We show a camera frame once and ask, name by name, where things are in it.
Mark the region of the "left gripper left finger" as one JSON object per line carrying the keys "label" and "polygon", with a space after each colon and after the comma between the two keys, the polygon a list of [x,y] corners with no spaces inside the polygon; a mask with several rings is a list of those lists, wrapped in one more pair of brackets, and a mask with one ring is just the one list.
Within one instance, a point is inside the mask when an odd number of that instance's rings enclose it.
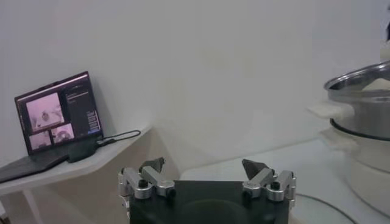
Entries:
{"label": "left gripper left finger", "polygon": [[125,167],[118,173],[118,192],[122,198],[133,195],[136,199],[151,198],[152,192],[168,200],[176,196],[175,182],[161,174],[165,159],[145,161],[138,170]]}

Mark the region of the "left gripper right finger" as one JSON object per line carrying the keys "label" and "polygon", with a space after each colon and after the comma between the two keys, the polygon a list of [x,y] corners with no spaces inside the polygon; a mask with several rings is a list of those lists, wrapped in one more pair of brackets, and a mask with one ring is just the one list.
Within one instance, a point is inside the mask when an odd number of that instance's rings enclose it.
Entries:
{"label": "left gripper right finger", "polygon": [[296,176],[292,171],[283,170],[279,174],[269,168],[265,163],[255,162],[249,159],[241,161],[248,177],[243,182],[243,196],[248,200],[258,198],[265,191],[270,201],[295,201],[296,200]]}

